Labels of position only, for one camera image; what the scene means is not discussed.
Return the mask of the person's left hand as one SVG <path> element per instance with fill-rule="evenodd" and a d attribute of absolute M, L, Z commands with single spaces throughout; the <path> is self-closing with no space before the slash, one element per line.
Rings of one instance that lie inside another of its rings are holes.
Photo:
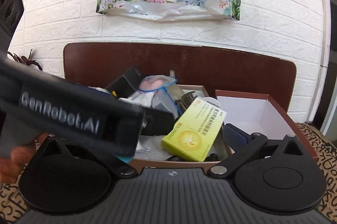
<path fill-rule="evenodd" d="M 15 184 L 25 165 L 36 153 L 36 145 L 43 143 L 48 136 L 48 133 L 42 133 L 29 145 L 14 147 L 9 159 L 1 159 L 1 183 Z"/>

